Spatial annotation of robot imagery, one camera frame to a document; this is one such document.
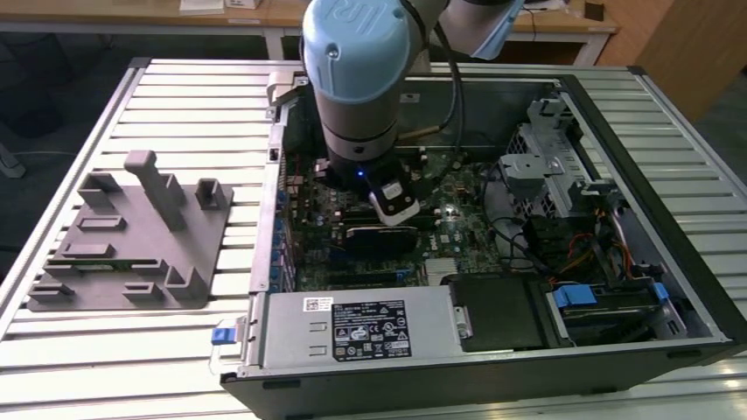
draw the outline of power supply label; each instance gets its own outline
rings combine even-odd
[[[336,361],[412,356],[404,300],[334,304],[331,326]]]

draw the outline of wooden desk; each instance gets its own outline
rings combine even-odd
[[[284,36],[299,35],[308,0],[264,0],[255,10],[180,16],[180,0],[0,0],[0,31],[132,34],[260,35],[271,60],[282,60]],[[578,7],[581,0],[574,0]],[[593,65],[618,25],[562,11],[520,16],[512,41],[583,44],[575,64]]]

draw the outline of blue plastic clip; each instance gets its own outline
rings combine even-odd
[[[214,346],[236,344],[236,328],[214,328],[210,342]]]
[[[573,284],[562,286],[553,292],[558,308],[577,305],[594,305],[597,297],[594,296],[593,287],[587,284]]]
[[[663,303],[669,299],[669,291],[663,283],[654,283],[654,293],[657,293],[657,298],[659,303]]]

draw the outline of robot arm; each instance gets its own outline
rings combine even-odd
[[[343,188],[368,192],[378,216],[390,226],[420,210],[392,149],[402,82],[430,33],[440,19],[442,33],[458,51],[494,58],[523,3],[312,0],[310,4],[303,18],[303,61],[330,166]]]

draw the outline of aluminum slat table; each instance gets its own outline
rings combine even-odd
[[[131,68],[32,238],[0,288],[0,419],[254,418],[220,388],[210,366],[211,328],[248,308],[248,278],[258,237],[267,83],[278,61],[155,59]],[[436,72],[447,72],[434,65]],[[695,248],[747,314],[747,189],[647,76],[626,68],[464,65],[478,74],[574,73]],[[599,155],[590,158],[602,175]],[[188,311],[31,312],[26,292],[58,248],[82,199],[90,171],[119,170],[134,149],[159,152],[158,166],[183,184],[218,178],[239,185],[219,254],[211,301]],[[239,346],[222,353],[239,362]],[[356,416],[476,419],[531,417],[745,418],[747,354],[707,367],[681,369],[626,392],[480,406]]]

